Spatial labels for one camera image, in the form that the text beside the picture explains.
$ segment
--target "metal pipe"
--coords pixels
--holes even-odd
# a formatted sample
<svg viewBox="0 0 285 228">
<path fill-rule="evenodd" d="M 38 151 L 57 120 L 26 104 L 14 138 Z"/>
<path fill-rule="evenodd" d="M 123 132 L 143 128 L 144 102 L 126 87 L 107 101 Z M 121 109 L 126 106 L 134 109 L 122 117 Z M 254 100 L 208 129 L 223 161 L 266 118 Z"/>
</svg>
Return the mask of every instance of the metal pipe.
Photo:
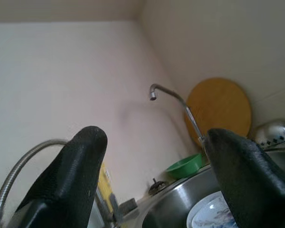
<svg viewBox="0 0 285 228">
<path fill-rule="evenodd" d="M 39 151 L 43 150 L 52 145 L 65 145 L 68 141 L 63 139 L 52 139 L 45 142 L 42 142 L 29 150 L 26 154 L 24 154 L 20 160 L 16 163 L 16 165 L 11 169 L 8 176 L 6 177 L 1 189 L 0 189 L 0 228 L 3 227 L 2 218 L 4 212 L 4 206 L 6 203 L 6 199 L 10 192 L 11 186 L 13 185 L 16 177 L 22 170 L 23 166 Z"/>
<path fill-rule="evenodd" d="M 165 88 L 159 84 L 152 84 L 150 86 L 150 93 L 149 93 L 151 101 L 154 101 L 157 98 L 156 93 L 155 93 L 156 89 L 159 89 L 159 90 L 175 97 L 182 104 L 182 106 L 185 108 L 186 114 L 189 117 L 189 119 L 192 123 L 192 126 L 193 126 L 193 128 L 194 128 L 194 130 L 198 136 L 199 142 L 201 143 L 202 147 L 204 148 L 204 136 L 201 134 L 200 129 L 199 129 L 199 127 L 198 127 L 198 125 L 194 119 L 194 116 L 193 116 L 190 108 L 187 106 L 186 102 L 182 99 L 182 97 L 180 95 L 178 95 L 176 92 L 169 90 L 169 89 L 167 89 L 167 88 Z"/>
</svg>

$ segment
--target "sink basin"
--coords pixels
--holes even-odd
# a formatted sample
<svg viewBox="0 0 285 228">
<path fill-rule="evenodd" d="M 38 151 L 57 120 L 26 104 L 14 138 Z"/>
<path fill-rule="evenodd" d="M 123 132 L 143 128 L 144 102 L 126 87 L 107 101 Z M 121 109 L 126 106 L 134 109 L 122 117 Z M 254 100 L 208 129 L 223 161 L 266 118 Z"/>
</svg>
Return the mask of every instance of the sink basin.
<svg viewBox="0 0 285 228">
<path fill-rule="evenodd" d="M 285 171 L 285 152 L 268 155 Z M 151 197 L 140 208 L 134 228 L 186 228 L 190 209 L 203 197 L 219 191 L 219 184 L 210 166 L 196 176 L 178 181 L 166 191 Z"/>
</svg>

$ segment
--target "plate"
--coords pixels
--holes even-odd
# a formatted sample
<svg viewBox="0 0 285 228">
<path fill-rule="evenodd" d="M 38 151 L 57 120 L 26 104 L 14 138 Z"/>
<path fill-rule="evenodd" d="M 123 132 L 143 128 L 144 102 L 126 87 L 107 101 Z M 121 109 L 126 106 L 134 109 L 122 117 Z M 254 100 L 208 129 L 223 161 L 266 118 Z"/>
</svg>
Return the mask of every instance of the plate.
<svg viewBox="0 0 285 228">
<path fill-rule="evenodd" d="M 186 224 L 187 228 L 238 228 L 221 191 L 195 204 Z"/>
</svg>

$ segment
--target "flexible metal hose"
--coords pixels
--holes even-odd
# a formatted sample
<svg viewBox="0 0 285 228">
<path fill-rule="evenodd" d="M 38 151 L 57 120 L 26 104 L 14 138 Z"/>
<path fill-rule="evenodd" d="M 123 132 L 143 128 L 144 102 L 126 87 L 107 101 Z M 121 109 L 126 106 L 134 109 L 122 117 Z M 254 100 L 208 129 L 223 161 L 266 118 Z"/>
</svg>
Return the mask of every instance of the flexible metal hose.
<svg viewBox="0 0 285 228">
<path fill-rule="evenodd" d="M 26 154 L 24 154 L 19 161 L 14 165 L 14 167 L 9 172 L 8 176 L 6 177 L 1 189 L 0 189 L 0 228 L 3 227 L 2 225 L 2 217 L 3 217 L 3 210 L 5 206 L 6 199 L 10 192 L 11 186 L 15 182 L 16 177 L 22 170 L 23 166 L 39 151 L 53 145 L 65 145 L 68 141 L 63 139 L 52 139 L 45 142 L 42 142 L 29 150 Z"/>
</svg>

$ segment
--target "white wall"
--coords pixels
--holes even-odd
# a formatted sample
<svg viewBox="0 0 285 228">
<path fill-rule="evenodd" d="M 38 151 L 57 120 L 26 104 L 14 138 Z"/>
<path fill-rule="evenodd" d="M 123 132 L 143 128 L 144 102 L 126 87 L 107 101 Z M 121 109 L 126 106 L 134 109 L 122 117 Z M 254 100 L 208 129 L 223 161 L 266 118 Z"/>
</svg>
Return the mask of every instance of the white wall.
<svg viewBox="0 0 285 228">
<path fill-rule="evenodd" d="M 135 22 L 0 24 L 0 186 L 37 143 L 97 125 L 119 201 L 141 198 L 153 177 L 194 153 L 179 104 L 164 94 L 149 101 L 155 82 L 173 88 Z M 7 217 L 58 151 L 23 169 Z"/>
<path fill-rule="evenodd" d="M 147 0 L 140 22 L 178 92 L 241 85 L 254 124 L 285 117 L 285 0 Z"/>
</svg>

